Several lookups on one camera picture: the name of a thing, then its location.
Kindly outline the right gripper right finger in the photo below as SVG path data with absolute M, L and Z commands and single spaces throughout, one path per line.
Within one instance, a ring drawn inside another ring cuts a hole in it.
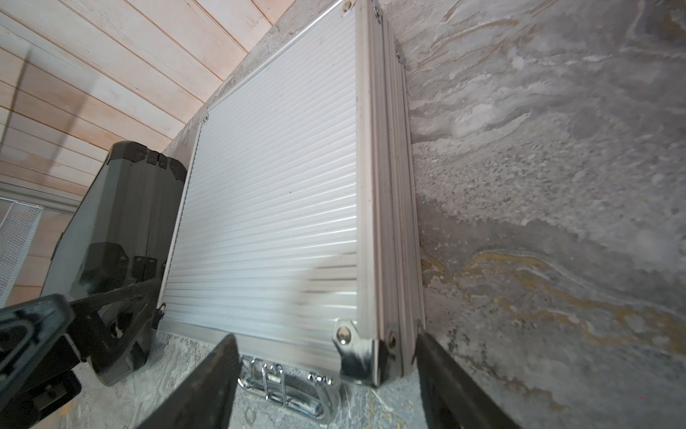
M 519 427 L 428 332 L 417 336 L 416 364 L 428 427 Z

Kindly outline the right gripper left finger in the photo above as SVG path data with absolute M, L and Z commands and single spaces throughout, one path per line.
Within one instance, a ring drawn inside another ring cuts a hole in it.
M 141 428 L 227 428 L 241 360 L 234 335 L 226 335 Z

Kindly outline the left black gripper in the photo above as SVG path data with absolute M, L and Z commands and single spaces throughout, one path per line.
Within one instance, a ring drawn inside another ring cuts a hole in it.
M 69 303 L 49 295 L 1 310 L 1 427 L 31 428 L 81 393 L 73 368 L 133 373 L 148 361 L 157 278 Z

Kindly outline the dark grey poker case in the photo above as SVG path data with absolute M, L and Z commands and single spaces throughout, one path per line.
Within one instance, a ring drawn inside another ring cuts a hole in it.
M 55 246 L 42 295 L 68 303 L 157 278 L 171 248 L 187 169 L 135 141 L 114 144 Z M 106 386 L 131 373 L 96 373 Z

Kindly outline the silver aluminium poker case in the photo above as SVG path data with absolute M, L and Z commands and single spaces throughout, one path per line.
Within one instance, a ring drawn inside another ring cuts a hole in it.
M 247 393 L 329 425 L 343 383 L 414 372 L 404 56 L 377 2 L 335 3 L 208 109 L 171 242 L 162 331 L 234 335 Z

